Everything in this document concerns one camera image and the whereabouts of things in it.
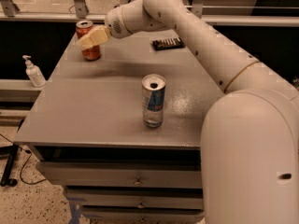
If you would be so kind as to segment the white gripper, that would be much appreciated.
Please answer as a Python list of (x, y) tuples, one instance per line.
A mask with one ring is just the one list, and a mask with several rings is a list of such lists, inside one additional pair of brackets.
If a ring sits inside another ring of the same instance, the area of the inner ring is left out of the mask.
[(110, 39), (110, 33), (115, 38), (125, 38), (132, 33), (125, 24), (125, 9), (122, 5), (111, 9), (105, 18), (105, 25), (96, 25), (86, 35), (82, 36), (76, 46), (81, 50), (91, 49), (106, 43)]

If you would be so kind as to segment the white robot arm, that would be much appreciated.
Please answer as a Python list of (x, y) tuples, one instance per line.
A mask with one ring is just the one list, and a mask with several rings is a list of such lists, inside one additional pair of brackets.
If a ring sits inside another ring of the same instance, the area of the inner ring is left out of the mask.
[(183, 40), (224, 93), (201, 131), (206, 224), (299, 224), (299, 95), (293, 85), (181, 0), (117, 7), (78, 46), (163, 27)]

